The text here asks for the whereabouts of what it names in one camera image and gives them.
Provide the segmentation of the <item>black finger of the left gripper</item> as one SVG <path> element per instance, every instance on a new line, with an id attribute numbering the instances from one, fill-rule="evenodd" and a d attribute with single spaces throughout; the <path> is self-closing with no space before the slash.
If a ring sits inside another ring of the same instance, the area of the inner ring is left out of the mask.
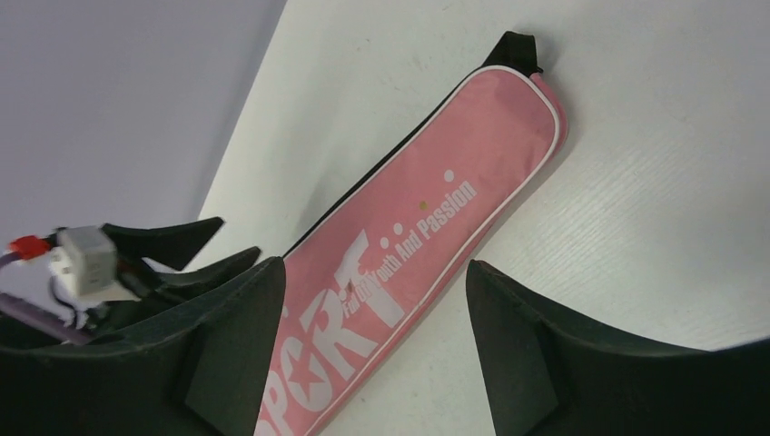
<path id="1" fill-rule="evenodd" d="M 113 241 L 117 252 L 127 259 L 148 258 L 175 271 L 185 268 L 224 226 L 212 217 L 175 226 L 137 229 L 105 223 L 101 230 Z"/>

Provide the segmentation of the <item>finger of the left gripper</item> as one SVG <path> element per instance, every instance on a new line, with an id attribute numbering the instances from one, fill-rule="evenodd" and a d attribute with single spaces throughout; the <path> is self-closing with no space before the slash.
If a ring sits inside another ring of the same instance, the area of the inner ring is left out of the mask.
<path id="1" fill-rule="evenodd" d="M 248 248 L 192 272 L 158 272 L 144 260 L 121 260 L 118 282 L 139 299 L 95 308 L 95 329 L 114 332 L 151 318 L 225 284 L 251 268 L 262 250 Z"/>

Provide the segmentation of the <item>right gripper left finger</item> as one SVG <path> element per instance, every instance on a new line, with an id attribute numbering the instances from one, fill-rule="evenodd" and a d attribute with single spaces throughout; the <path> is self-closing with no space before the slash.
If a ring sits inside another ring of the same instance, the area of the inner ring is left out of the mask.
<path id="1" fill-rule="evenodd" d="M 1 321 L 4 435 L 251 435 L 285 291 L 272 257 L 87 345 Z"/>

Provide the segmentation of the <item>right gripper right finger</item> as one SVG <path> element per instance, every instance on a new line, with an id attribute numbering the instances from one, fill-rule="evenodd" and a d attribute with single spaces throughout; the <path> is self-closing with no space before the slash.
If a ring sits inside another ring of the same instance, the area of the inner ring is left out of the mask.
<path id="1" fill-rule="evenodd" d="M 659 342 L 550 300 L 482 261 L 466 296 L 498 435 L 766 435 L 769 342 Z"/>

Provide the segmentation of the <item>pink racket cover bag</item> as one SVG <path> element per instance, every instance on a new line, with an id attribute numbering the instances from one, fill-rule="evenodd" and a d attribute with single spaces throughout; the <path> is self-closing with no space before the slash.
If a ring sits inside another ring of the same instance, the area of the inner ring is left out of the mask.
<path id="1" fill-rule="evenodd" d="M 506 32 L 284 255 L 286 291 L 256 433 L 315 434 L 436 300 L 567 130 L 535 38 Z"/>

